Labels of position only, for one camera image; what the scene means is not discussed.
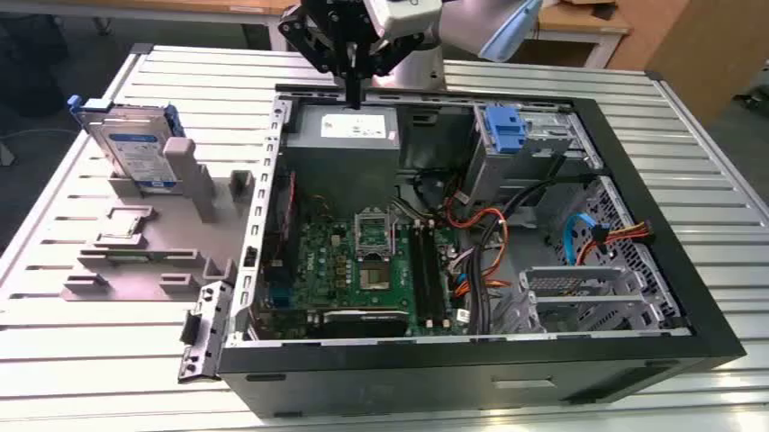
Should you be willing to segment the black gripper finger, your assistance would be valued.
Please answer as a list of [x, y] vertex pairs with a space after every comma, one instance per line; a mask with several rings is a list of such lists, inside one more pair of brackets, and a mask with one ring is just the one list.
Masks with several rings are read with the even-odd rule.
[[349, 62], [339, 57], [331, 40], [309, 25], [304, 7], [290, 7], [282, 12], [277, 31], [288, 44], [301, 54], [319, 73], [331, 73], [336, 84], [344, 90], [347, 106], [355, 108], [355, 81], [348, 75]]
[[356, 110], [364, 100], [363, 81], [373, 76], [387, 75], [424, 39], [424, 35], [401, 36], [375, 50], [371, 50], [375, 44], [371, 38], [356, 43], [353, 52], [353, 108]]

